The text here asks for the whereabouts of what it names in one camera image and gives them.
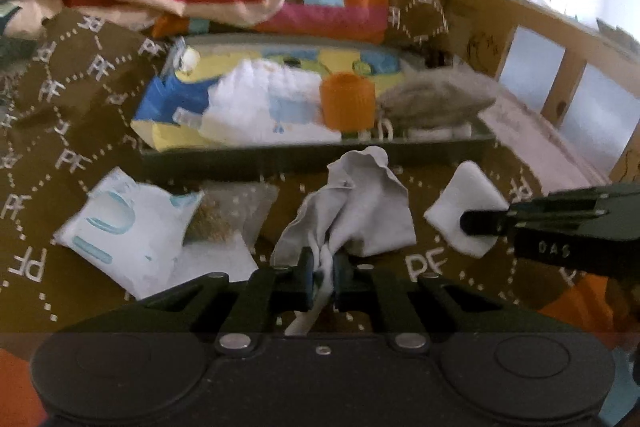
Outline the grey tray with drawing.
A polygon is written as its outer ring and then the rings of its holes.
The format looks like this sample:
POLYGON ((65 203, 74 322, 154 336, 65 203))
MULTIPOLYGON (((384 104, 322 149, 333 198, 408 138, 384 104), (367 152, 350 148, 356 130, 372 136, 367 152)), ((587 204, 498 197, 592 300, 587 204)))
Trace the grey tray with drawing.
POLYGON ((354 135, 326 127, 319 87, 333 74, 367 79, 377 94, 425 72, 420 56, 321 38, 227 34, 180 38, 146 88, 131 128, 158 179, 250 179, 310 171, 369 145, 394 164, 477 159, 494 135, 475 114, 451 126, 354 135))

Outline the white tissue sheet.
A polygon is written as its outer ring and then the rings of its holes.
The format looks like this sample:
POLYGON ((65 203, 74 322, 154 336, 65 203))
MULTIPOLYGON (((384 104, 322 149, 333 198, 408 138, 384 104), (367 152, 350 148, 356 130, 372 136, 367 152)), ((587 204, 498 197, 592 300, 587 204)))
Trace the white tissue sheet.
POLYGON ((165 288, 213 272, 227 274, 230 283, 246 282, 257 269, 242 234, 234 232, 226 241, 197 241, 184 245, 165 288))

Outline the white printed baby cloth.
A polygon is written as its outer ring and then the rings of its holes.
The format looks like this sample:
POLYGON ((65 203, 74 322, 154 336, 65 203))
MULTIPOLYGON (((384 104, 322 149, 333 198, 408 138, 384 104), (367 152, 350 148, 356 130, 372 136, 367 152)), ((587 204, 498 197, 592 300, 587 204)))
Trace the white printed baby cloth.
POLYGON ((316 72, 243 60, 208 89, 198 132, 232 146, 341 141, 341 133, 324 124, 321 81, 316 72))

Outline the clear bag brown contents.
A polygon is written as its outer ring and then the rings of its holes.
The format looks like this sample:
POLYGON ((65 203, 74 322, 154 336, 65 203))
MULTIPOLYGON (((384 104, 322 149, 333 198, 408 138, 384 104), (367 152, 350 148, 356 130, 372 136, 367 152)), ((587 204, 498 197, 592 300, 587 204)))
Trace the clear bag brown contents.
POLYGON ((253 248, 279 189, 264 182, 212 182, 200 186, 198 210, 186 229, 184 241, 229 243, 240 234, 253 248))

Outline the grey drawstring pouch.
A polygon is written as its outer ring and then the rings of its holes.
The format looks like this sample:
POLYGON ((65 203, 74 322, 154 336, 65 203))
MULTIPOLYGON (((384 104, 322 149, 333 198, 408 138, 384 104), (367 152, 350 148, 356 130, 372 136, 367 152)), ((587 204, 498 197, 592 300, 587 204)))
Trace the grey drawstring pouch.
POLYGON ((495 80, 457 67, 419 70, 376 98, 376 123, 393 136, 458 127, 495 104, 495 80))

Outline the wet wipes packet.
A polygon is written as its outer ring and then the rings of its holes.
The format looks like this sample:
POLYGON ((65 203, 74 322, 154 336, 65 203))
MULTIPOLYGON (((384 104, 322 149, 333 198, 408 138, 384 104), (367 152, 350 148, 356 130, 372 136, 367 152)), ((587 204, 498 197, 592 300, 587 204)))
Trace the wet wipes packet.
POLYGON ((164 291, 203 192, 171 194, 112 169, 54 233, 136 298, 164 291))

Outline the orange fabric cup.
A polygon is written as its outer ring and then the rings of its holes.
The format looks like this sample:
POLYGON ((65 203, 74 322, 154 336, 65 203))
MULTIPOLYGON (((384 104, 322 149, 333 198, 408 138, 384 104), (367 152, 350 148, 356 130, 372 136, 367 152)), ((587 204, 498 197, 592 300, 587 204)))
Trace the orange fabric cup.
POLYGON ((324 123, 333 130, 358 132, 374 126, 376 96, 374 83, 353 72, 337 72, 320 84, 324 123))

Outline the pink bed sheet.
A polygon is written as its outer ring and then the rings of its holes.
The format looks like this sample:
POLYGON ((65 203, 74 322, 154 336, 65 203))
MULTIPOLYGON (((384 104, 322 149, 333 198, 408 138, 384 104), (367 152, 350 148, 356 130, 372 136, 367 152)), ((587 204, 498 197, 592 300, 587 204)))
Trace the pink bed sheet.
POLYGON ((500 84, 495 103, 480 113, 480 119, 524 162, 544 194, 611 184, 610 178, 580 156, 552 124, 500 84))

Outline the grey cloth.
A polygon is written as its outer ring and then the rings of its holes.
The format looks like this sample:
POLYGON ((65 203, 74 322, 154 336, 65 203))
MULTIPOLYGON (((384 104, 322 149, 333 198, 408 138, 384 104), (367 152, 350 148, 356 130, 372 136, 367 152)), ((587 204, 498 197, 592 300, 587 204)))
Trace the grey cloth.
POLYGON ((330 302, 337 251, 367 258, 413 245, 408 191, 388 167, 385 150, 350 150, 332 162, 326 185, 306 196, 271 254, 273 267, 294 267, 308 247, 312 271, 322 275, 312 288, 311 309, 298 312, 285 334, 308 334, 330 302))

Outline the brown patterned duvet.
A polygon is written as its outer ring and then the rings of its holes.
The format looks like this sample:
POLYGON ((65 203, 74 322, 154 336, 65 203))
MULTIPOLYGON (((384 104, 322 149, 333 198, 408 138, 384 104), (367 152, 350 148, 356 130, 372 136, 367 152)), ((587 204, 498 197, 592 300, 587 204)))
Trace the brown patterned duvet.
MULTIPOLYGON (((104 83, 73 81, 58 104, 40 98, 48 72, 66 75, 75 65, 69 50, 30 65, 17 83, 13 122, 1 131, 1 346, 20 357, 28 353, 28 335, 53 332, 127 299, 120 286, 53 235, 113 168, 142 175, 140 148, 125 122, 156 61, 137 58, 104 83)), ((423 215, 453 172, 437 164, 396 169, 408 188, 418 241, 376 256, 376 265, 409 281, 437 273, 608 341, 638 329, 639 301, 616 281, 518 260, 506 241, 477 260, 451 249, 423 215)))

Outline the white square cloth pad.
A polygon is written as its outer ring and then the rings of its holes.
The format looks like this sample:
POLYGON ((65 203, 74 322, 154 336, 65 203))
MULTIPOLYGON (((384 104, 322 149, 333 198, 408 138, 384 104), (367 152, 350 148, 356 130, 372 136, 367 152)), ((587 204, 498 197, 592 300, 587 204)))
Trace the white square cloth pad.
POLYGON ((509 207, 498 188, 474 161, 462 162, 424 219, 460 254, 484 257, 497 243, 496 233, 471 236, 462 231, 460 218, 468 210, 506 210, 509 207))

